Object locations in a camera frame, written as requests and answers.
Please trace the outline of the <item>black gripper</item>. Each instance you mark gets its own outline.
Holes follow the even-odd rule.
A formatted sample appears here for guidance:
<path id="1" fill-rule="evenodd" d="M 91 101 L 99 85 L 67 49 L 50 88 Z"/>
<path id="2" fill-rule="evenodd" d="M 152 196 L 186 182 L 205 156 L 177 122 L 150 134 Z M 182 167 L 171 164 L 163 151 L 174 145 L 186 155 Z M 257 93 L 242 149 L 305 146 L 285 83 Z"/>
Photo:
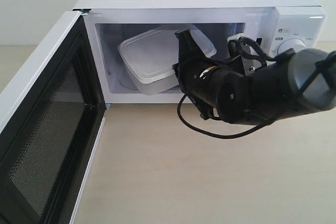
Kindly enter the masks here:
<path id="1" fill-rule="evenodd" d="M 178 62 L 173 69 L 181 90 L 203 119 L 245 119 L 246 77 L 240 56 L 224 61 L 202 58 L 204 53 L 189 29 L 175 33 Z"/>

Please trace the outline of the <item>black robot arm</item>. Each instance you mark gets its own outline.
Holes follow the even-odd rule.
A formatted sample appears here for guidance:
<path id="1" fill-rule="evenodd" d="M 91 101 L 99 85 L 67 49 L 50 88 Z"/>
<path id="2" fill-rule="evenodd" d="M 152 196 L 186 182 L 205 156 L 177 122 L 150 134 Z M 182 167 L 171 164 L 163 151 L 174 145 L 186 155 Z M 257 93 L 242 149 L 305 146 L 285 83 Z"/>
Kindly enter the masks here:
<path id="1" fill-rule="evenodd" d="M 175 75 L 204 120 L 258 125 L 335 108 L 335 52 L 287 49 L 271 57 L 237 34 L 227 40 L 229 57 L 215 60 L 189 29 L 175 35 Z"/>

